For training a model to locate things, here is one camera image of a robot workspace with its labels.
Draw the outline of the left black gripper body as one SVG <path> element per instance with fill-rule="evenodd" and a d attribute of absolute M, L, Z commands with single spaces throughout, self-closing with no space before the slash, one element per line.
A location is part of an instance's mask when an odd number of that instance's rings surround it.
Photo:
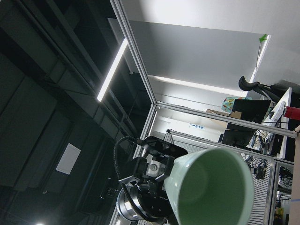
<path fill-rule="evenodd" d="M 144 140 L 126 136 L 118 143 L 129 141 L 142 146 L 145 153 L 118 168 L 121 191 L 118 212 L 124 218 L 165 218 L 173 210 L 164 186 L 175 159 L 188 153 L 184 148 L 149 136 Z"/>

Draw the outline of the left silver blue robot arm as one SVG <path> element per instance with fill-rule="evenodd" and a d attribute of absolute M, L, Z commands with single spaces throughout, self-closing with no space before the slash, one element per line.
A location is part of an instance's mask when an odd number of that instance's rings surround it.
<path fill-rule="evenodd" d="M 121 167 L 118 150 L 124 141 L 142 146 L 145 153 Z M 129 221 L 166 222 L 173 210 L 164 181 L 170 177 L 175 159 L 187 153 L 184 148 L 154 136 L 144 140 L 126 136 L 117 141 L 113 149 L 113 163 L 121 185 L 116 202 L 119 214 Z"/>

